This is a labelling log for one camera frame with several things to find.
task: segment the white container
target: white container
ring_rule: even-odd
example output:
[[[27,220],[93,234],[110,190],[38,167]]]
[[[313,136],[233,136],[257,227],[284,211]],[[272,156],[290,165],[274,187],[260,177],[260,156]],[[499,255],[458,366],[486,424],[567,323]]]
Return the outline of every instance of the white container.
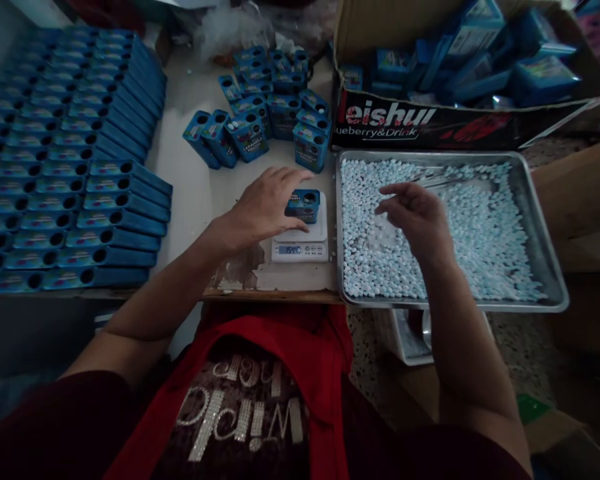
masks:
[[[398,359],[409,367],[416,365],[427,365],[433,363],[433,354],[430,348],[422,340],[421,336],[414,334],[409,327],[409,314],[420,312],[420,310],[406,309],[374,309],[375,331],[378,340],[392,352]],[[485,323],[493,338],[493,332],[489,320],[484,312]],[[426,324],[426,316],[429,310],[423,313],[422,323]]]

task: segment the red shirt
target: red shirt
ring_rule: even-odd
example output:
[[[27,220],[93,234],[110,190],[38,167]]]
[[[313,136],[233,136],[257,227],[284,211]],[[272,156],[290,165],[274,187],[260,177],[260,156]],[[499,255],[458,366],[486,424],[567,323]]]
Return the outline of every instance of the red shirt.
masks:
[[[190,418],[183,402],[192,385],[206,385],[196,381],[214,360],[212,346],[227,335],[242,337],[279,359],[297,386],[297,392],[288,391],[288,399],[298,398],[307,407],[301,423],[308,435],[294,443],[287,433],[282,437],[288,439],[286,447],[281,445],[287,461],[270,463],[286,465],[297,475],[280,477],[435,479],[463,472],[474,479],[529,478],[500,446],[466,429],[430,427],[399,439],[347,378],[353,349],[344,310],[311,306],[284,312],[272,311],[275,320],[261,313],[209,328],[155,396],[152,379],[145,390],[132,394],[120,376],[102,371],[44,387],[0,422],[0,478],[94,479],[105,472],[116,480],[175,477],[165,462],[174,458],[170,449],[179,431],[177,420]],[[244,379],[249,383],[246,373]],[[220,423],[216,427],[220,437],[228,432]],[[194,440],[184,441],[189,442],[183,450],[187,452]],[[215,472],[229,454],[221,442],[209,440],[201,458],[210,459],[211,466],[197,476],[219,477]],[[256,459],[245,450],[241,455],[244,465],[256,462],[263,469],[271,458]],[[308,466],[299,469],[307,455]],[[239,461],[231,469],[239,473]]]

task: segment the plastic bag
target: plastic bag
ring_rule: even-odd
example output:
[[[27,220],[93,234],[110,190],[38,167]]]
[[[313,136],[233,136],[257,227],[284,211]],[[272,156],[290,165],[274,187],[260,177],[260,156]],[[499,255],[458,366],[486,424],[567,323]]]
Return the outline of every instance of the plastic bag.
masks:
[[[193,39],[196,63],[231,66],[235,52],[256,45],[276,48],[275,33],[315,55],[333,36],[337,7],[337,0],[317,0],[302,9],[253,1],[231,8],[227,1],[214,9],[177,9],[175,14]]]
[[[337,10],[337,0],[317,0],[302,9],[260,6],[262,18],[273,31],[293,40],[310,56],[321,52],[333,37]]]
[[[270,22],[262,18],[258,6],[251,1],[236,8],[226,3],[215,9],[178,10],[175,14],[193,39],[196,63],[213,60],[231,66],[235,52],[256,45],[275,46]]]

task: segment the cardboard box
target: cardboard box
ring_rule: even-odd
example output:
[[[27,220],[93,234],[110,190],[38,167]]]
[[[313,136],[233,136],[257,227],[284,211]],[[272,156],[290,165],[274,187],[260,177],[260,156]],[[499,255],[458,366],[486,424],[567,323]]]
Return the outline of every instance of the cardboard box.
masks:
[[[553,342],[560,349],[600,355],[600,273],[565,276],[571,304],[548,315]]]
[[[558,37],[580,46],[569,66],[583,78],[575,101],[514,111],[455,109],[382,98],[344,87],[338,65],[368,65],[376,48],[412,50],[416,39],[430,35],[465,4],[464,0],[340,2],[334,39],[334,149],[473,149],[512,150],[530,145],[566,123],[600,97],[600,61],[575,20],[554,2],[499,0],[511,19],[530,5],[547,8]]]
[[[564,272],[600,272],[600,143],[531,172]]]
[[[406,367],[390,355],[381,360],[430,424],[438,423],[440,385],[435,366]],[[518,408],[534,463],[541,463],[554,478],[600,479],[600,447],[584,424],[528,395],[518,396]]]

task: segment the terrazzo floor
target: terrazzo floor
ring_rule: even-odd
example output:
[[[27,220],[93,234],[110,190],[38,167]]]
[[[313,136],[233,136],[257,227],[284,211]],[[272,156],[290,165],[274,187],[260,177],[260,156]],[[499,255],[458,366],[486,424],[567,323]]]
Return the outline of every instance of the terrazzo floor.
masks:
[[[549,380],[564,371],[568,358],[553,346],[544,316],[517,313],[487,316],[516,393],[528,393],[555,405]],[[354,348],[351,381],[392,428],[400,429],[408,394],[378,362],[383,355],[392,354],[377,340],[371,310],[350,307],[348,322]]]

